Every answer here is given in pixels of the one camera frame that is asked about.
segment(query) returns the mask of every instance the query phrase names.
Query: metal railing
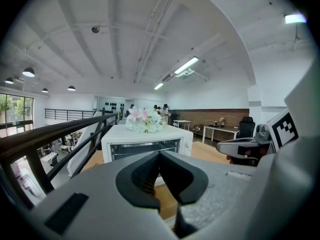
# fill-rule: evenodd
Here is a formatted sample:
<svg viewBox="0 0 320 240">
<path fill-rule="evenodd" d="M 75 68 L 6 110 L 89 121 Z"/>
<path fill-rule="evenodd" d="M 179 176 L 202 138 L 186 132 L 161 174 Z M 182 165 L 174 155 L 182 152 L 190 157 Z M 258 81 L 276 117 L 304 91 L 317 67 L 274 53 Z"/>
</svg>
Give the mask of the metal railing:
<svg viewBox="0 0 320 240">
<path fill-rule="evenodd" d="M 22 201 L 22 204 L 29 209 L 34 206 L 20 186 L 18 179 L 12 170 L 12 163 L 26 156 L 35 179 L 39 183 L 43 192 L 48 194 L 50 191 L 54 190 L 51 180 L 70 161 L 72 157 L 74 157 L 86 144 L 90 143 L 89 152 L 86 158 L 75 170 L 72 176 L 74 177 L 81 172 L 83 167 L 90 160 L 100 145 L 102 137 L 108 131 L 108 126 L 113 123 L 117 124 L 117 116 L 118 114 L 105 115 L 105 110 L 103 109 L 102 116 L 53 124 L 0 139 L 0 173 L 5 175 L 12 187 L 11 192 L 9 193 L 12 200 L 16 202 Z M 115 120 L 107 123 L 107 119 L 112 117 L 115 117 Z M 95 129 L 95 132 L 92 132 L 90 137 L 88 137 L 79 146 L 67 154 L 48 173 L 45 172 L 40 157 L 37 153 L 38 148 L 41 148 L 50 142 L 96 123 L 98 123 L 98 125 Z"/>
<path fill-rule="evenodd" d="M 60 119 L 72 121 L 78 119 L 92 118 L 95 114 L 95 111 L 45 108 L 44 114 L 46 119 Z"/>
</svg>

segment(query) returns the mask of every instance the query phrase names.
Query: pink flower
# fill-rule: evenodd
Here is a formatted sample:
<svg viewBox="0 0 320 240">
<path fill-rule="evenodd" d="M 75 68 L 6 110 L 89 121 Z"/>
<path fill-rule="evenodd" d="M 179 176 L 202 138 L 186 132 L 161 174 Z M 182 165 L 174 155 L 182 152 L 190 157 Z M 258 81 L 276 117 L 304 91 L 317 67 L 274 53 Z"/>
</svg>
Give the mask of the pink flower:
<svg viewBox="0 0 320 240">
<path fill-rule="evenodd" d="M 137 120 L 137 118 L 140 118 L 141 116 L 139 116 L 139 111 L 137 109 L 136 106 L 133 106 L 133 108 L 129 109 L 129 112 L 131 113 L 130 115 L 128 115 L 128 119 L 132 119 L 134 122 Z"/>
<path fill-rule="evenodd" d="M 145 121 L 148 117 L 148 111 L 139 109 L 139 113 L 138 118 L 142 118 L 142 120 Z"/>
</svg>

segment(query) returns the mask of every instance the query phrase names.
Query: wooden wall panel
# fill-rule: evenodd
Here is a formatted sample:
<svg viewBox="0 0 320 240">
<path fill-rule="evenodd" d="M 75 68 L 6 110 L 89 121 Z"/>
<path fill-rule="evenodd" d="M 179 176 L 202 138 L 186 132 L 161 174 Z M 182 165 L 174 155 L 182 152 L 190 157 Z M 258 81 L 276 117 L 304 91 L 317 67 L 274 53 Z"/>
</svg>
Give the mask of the wooden wall panel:
<svg viewBox="0 0 320 240">
<path fill-rule="evenodd" d="M 220 123 L 220 118 L 225 118 L 225 126 L 238 127 L 242 118 L 249 116 L 249 109 L 192 109 L 173 110 L 171 112 L 177 112 L 179 120 L 191 121 L 190 130 L 198 124 L 208 126 L 213 125 L 215 121 Z M 211 139 L 211 134 L 211 130 L 208 130 L 205 136 Z M 217 141 L 231 140 L 233 139 L 233 133 L 216 130 L 214 132 L 214 139 Z"/>
</svg>

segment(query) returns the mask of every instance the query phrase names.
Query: table leg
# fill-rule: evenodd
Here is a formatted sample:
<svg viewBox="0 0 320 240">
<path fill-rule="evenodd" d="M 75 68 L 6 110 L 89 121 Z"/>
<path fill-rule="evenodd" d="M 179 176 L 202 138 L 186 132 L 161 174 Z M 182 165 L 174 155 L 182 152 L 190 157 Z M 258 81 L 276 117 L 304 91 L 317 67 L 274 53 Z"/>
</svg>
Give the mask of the table leg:
<svg viewBox="0 0 320 240">
<path fill-rule="evenodd" d="M 202 143 L 205 143 L 205 137 L 206 137 L 206 127 L 203 127 Z"/>
</svg>

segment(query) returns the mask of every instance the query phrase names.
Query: office chair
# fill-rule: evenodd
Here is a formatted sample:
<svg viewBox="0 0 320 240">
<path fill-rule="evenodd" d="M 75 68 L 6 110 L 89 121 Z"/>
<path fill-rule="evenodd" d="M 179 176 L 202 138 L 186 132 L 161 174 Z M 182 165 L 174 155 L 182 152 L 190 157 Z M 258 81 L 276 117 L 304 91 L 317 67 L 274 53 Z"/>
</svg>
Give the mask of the office chair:
<svg viewBox="0 0 320 240">
<path fill-rule="evenodd" d="M 254 134 L 256 123 L 252 117 L 244 116 L 242 121 L 239 123 L 239 132 L 236 134 L 236 138 L 248 138 Z"/>
</svg>

